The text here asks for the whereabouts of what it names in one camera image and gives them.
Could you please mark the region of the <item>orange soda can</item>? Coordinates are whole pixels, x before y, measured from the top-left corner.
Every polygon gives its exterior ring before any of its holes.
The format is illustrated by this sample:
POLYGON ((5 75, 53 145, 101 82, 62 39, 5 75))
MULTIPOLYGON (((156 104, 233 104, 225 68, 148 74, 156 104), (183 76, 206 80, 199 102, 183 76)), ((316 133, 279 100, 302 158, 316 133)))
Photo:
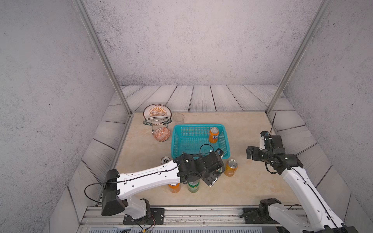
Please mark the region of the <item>orange soda can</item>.
POLYGON ((226 163, 224 174, 228 177, 232 177, 235 174, 237 169, 238 169, 237 161, 234 159, 230 159, 226 163))
POLYGON ((208 137, 209 142, 212 143, 212 144, 217 143, 218 138, 219 138, 219 133, 220 133, 220 131, 217 127, 212 127, 209 130, 209 137, 208 137))
POLYGON ((178 193, 181 190, 181 186, 179 183, 175 185, 169 184, 168 187, 170 189, 170 192, 172 193, 178 193))

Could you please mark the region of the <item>orange soda can front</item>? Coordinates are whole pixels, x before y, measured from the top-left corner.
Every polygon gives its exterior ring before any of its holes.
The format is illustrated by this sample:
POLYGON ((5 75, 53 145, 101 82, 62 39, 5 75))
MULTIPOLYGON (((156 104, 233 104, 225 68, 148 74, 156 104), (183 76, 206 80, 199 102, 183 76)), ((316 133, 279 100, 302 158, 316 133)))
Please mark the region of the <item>orange soda can front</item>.
POLYGON ((175 185, 169 184, 168 187, 170 189, 170 192, 172 193, 178 193, 181 190, 181 186, 179 183, 175 185))

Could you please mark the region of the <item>teal plastic basket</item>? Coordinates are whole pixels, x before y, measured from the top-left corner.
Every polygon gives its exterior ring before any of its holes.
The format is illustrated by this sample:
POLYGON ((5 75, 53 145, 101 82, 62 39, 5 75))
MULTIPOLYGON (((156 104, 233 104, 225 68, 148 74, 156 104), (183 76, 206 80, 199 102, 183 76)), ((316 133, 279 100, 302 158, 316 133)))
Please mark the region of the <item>teal plastic basket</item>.
POLYGON ((222 124, 181 124, 173 128, 171 156, 173 159, 187 154, 202 154, 221 149, 222 159, 230 157, 230 146, 225 127, 222 124), (209 133, 216 127, 219 131, 216 143, 209 142, 209 133))

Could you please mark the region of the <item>silver drink can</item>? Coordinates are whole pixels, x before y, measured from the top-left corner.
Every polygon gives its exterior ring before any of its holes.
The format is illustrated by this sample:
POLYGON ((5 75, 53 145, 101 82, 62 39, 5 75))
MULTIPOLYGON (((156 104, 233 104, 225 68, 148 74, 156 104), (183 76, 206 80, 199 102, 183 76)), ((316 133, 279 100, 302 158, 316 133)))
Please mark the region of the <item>silver drink can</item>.
POLYGON ((161 158, 161 164, 166 164, 170 161, 171 161, 171 159, 168 156, 164 156, 164 157, 161 158))

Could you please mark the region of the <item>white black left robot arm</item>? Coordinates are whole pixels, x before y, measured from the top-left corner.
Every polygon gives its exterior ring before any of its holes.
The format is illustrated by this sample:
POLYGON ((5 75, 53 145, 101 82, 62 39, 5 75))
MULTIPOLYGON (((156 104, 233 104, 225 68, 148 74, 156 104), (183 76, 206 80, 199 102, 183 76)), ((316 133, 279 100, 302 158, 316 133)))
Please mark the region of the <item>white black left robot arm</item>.
POLYGON ((213 186, 224 172, 224 152, 216 149, 210 153, 187 154, 158 167, 134 173, 119 173, 116 169, 107 172, 103 186, 101 214, 114 216, 125 213, 135 222, 144 224, 151 218, 147 199, 138 199, 136 194, 163 185, 176 186, 200 180, 213 186))

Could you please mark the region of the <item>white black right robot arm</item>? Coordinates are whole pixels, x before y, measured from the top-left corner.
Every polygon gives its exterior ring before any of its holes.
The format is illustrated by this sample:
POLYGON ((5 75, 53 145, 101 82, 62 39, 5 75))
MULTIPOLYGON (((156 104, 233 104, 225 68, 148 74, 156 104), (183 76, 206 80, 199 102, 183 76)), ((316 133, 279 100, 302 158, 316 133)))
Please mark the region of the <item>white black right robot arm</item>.
POLYGON ((356 228, 345 223, 329 207, 310 181, 301 161, 287 154, 279 135, 261 132, 260 145, 249 146, 247 159, 271 166, 273 174, 280 175, 302 206, 308 220, 304 221, 287 209, 278 199, 261 200, 255 213, 265 222, 276 221, 290 233, 355 233, 356 228))

